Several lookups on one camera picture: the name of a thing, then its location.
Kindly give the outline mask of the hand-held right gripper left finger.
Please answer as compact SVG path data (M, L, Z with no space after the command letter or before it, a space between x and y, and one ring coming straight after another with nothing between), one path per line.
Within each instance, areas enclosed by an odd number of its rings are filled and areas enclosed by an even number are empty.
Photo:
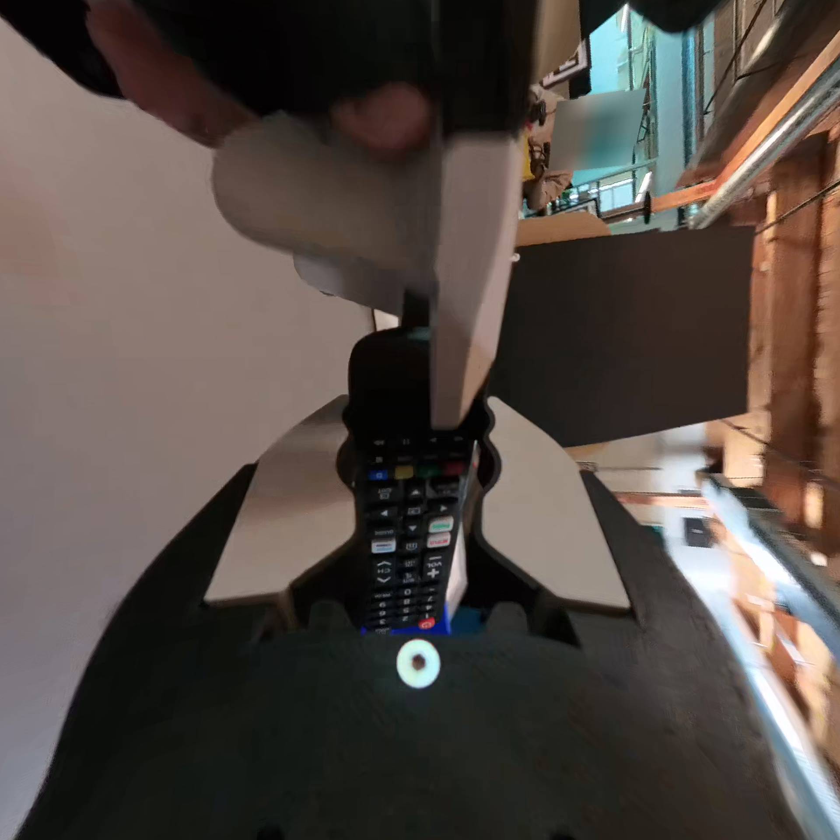
M348 436L339 395L260 457L206 589L209 606L268 604L299 624L291 587L354 535L354 495L338 457Z

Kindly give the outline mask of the spiral metal duct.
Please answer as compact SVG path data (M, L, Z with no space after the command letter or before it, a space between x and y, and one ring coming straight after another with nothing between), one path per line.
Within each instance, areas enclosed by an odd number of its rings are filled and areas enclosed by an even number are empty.
M826 79L827 85L814 85L781 117L772 122L760 141L728 175L702 207L688 219L688 228L708 228L734 204L758 178L784 154L804 139L829 110L838 104L838 77Z

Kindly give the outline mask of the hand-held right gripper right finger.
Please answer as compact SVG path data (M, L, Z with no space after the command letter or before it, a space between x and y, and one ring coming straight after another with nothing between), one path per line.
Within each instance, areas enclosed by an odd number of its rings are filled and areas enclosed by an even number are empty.
M486 400L479 495L469 531L469 604L520 604L534 621L559 611L633 614L579 466L500 398Z

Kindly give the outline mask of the black board with cardboard frame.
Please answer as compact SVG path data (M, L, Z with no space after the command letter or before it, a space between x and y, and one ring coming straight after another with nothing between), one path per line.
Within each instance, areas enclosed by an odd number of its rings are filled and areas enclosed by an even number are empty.
M562 447L748 411L753 231L520 249L487 388Z

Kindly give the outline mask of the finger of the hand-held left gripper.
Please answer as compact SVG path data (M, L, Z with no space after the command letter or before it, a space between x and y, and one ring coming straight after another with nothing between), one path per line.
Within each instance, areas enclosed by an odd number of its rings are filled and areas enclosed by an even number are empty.
M496 359L521 170L522 148L507 133L460 134L445 148L430 353L433 428L462 423Z

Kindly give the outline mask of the black remote control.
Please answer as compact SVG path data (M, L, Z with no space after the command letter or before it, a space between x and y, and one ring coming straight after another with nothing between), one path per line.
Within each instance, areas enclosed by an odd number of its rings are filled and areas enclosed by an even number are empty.
M362 634L449 629L447 587L489 420L481 402L432 425L430 328L373 332L351 352L342 420L361 527Z

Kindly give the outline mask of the person's left hand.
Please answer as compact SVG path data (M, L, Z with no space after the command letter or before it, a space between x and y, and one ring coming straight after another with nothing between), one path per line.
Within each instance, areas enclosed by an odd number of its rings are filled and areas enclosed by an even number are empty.
M87 30L122 95L186 138L216 148L229 134L257 121L168 45L132 2L90 2ZM374 153L391 156L425 145L434 115L420 90L395 83L340 101L329 111L328 126Z

